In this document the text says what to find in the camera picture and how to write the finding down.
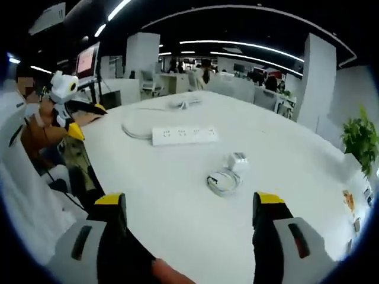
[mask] white chair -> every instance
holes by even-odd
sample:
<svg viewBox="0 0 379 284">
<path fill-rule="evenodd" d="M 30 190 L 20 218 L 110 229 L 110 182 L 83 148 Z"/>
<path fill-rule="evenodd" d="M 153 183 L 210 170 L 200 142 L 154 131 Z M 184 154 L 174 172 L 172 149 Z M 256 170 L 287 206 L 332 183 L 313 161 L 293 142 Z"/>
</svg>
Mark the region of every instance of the white chair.
<svg viewBox="0 0 379 284">
<path fill-rule="evenodd" d="M 142 90 L 151 91 L 152 96 L 159 93 L 163 89 L 163 85 L 158 82 L 157 79 L 154 79 L 154 74 L 151 71 L 141 71 L 142 75 Z"/>
<path fill-rule="evenodd" d="M 268 92 L 262 88 L 257 88 L 255 91 L 254 104 L 261 108 L 275 111 L 277 100 L 278 98 L 274 93 Z"/>
<path fill-rule="evenodd" d="M 288 101 L 283 101 L 281 104 L 279 104 L 279 108 L 278 108 L 279 115 L 282 115 L 283 117 L 291 119 L 293 112 L 294 112 L 294 108 L 290 105 Z"/>
</svg>

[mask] electrical outlet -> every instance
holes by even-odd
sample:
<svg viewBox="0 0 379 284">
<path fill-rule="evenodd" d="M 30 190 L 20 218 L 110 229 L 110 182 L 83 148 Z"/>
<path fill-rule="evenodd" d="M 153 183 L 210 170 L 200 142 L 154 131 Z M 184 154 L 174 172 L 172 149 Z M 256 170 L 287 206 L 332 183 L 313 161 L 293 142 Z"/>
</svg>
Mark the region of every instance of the electrical outlet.
<svg viewBox="0 0 379 284">
<path fill-rule="evenodd" d="M 153 145 L 175 145 L 217 142 L 219 135 L 214 127 L 153 128 Z"/>
</svg>

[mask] potted plant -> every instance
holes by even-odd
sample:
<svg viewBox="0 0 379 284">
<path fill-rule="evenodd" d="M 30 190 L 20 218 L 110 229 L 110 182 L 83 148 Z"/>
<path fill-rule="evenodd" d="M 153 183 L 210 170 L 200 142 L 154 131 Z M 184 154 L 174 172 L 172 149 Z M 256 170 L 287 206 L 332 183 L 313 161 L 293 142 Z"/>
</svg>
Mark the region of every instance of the potted plant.
<svg viewBox="0 0 379 284">
<path fill-rule="evenodd" d="M 289 97 L 289 98 L 292 96 L 292 94 L 291 94 L 291 92 L 289 90 L 283 91 L 282 94 L 285 95 L 285 96 L 287 96 L 287 97 Z"/>
<path fill-rule="evenodd" d="M 341 138 L 346 147 L 345 154 L 351 153 L 361 164 L 365 177 L 369 178 L 372 165 L 378 157 L 379 137 L 363 106 L 360 118 L 349 118 L 348 122 L 343 124 Z"/>
</svg>

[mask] office desk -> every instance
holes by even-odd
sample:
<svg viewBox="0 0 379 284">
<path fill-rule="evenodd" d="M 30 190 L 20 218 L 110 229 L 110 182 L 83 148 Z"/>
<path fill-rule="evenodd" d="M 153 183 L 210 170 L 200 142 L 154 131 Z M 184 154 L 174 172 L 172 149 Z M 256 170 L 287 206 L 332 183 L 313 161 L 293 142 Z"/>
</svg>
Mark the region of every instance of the office desk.
<svg viewBox="0 0 379 284">
<path fill-rule="evenodd" d="M 180 96 L 202 98 L 185 111 L 166 108 Z M 156 125 L 214 125 L 213 144 L 153 147 L 121 130 Z M 353 234 L 337 170 L 343 153 L 284 117 L 253 104 L 198 91 L 150 99 L 112 109 L 83 128 L 85 148 L 105 193 L 124 192 L 128 227 L 156 257 L 198 284 L 252 283 L 255 271 L 252 200 L 255 191 L 279 195 L 292 214 L 304 218 L 325 239 L 333 259 L 344 255 Z M 233 151 L 244 152 L 250 169 L 233 196 L 221 198 L 207 175 Z M 349 189 L 356 217 L 364 218 L 363 177 Z"/>
<path fill-rule="evenodd" d="M 172 95 L 174 93 L 184 93 L 189 90 L 189 80 L 187 74 L 178 74 L 178 73 L 161 73 L 159 74 L 164 89 L 161 92 L 162 95 Z"/>
<path fill-rule="evenodd" d="M 269 93 L 272 93 L 274 94 L 276 97 L 277 97 L 277 103 L 275 105 L 275 109 L 274 109 L 274 112 L 277 114 L 278 113 L 278 108 L 279 108 L 279 105 L 280 104 L 283 104 L 284 102 L 288 102 L 292 108 L 295 107 L 295 104 L 296 104 L 296 98 L 290 98 L 290 97 L 287 97 L 281 93 L 276 93 L 274 91 L 270 91 L 270 90 L 267 90 L 266 88 L 264 87 L 258 87 L 258 86 L 255 86 L 255 88 L 259 88 L 259 89 L 262 89 L 264 90 L 265 92 L 269 92 Z"/>
</svg>

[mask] white pillar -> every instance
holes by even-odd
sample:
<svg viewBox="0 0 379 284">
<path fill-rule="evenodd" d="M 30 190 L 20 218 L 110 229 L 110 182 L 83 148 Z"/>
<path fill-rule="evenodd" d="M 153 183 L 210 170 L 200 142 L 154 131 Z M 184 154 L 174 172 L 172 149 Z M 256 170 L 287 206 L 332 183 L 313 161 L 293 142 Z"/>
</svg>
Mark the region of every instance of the white pillar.
<svg viewBox="0 0 379 284">
<path fill-rule="evenodd" d="M 170 69 L 171 59 L 172 59 L 172 56 L 164 56 L 163 57 L 164 65 L 165 65 L 165 69 L 163 70 L 164 72 L 168 72 L 168 70 Z"/>
<path fill-rule="evenodd" d="M 125 78 L 130 72 L 141 70 L 154 71 L 158 62 L 159 34 L 137 33 L 128 38 L 126 45 L 126 71 Z"/>
<path fill-rule="evenodd" d="M 304 53 L 304 71 L 294 120 L 317 132 L 320 119 L 327 116 L 336 77 L 336 48 L 309 34 Z"/>
</svg>

